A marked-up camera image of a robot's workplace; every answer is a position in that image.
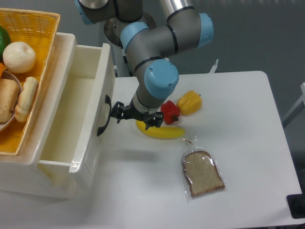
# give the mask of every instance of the white onion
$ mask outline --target white onion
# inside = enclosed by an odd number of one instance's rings
[[[35,51],[25,42],[13,42],[3,52],[4,65],[12,73],[26,73],[36,62]]]

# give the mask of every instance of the drawer handle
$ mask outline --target drawer handle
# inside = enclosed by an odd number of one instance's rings
[[[108,118],[107,118],[106,124],[98,128],[97,136],[100,136],[102,133],[104,133],[105,129],[107,128],[107,126],[109,124],[109,120],[110,120],[110,116],[111,116],[111,108],[112,108],[111,107],[111,98],[108,95],[106,95],[105,103],[110,106],[109,114],[108,114]]]

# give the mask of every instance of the bread roll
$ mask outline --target bread roll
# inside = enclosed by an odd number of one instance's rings
[[[33,102],[38,81],[34,77],[28,77],[23,85],[23,91],[19,95],[18,105],[15,108],[15,118],[19,122],[26,122]]]
[[[10,120],[18,93],[19,87],[15,81],[0,79],[0,123]]]
[[[192,197],[224,188],[216,164],[205,151],[188,154],[183,159],[183,173]]]

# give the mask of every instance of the red bell pepper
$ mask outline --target red bell pepper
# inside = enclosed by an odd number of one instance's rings
[[[179,120],[179,109],[177,108],[176,104],[174,104],[171,100],[162,104],[161,112],[163,112],[163,119],[167,125]]]

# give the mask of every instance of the plastic bag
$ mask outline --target plastic bag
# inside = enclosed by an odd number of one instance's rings
[[[186,194],[195,198],[226,190],[222,174],[211,154],[201,147],[194,146],[191,141],[185,139],[183,141],[187,144],[182,157]]]

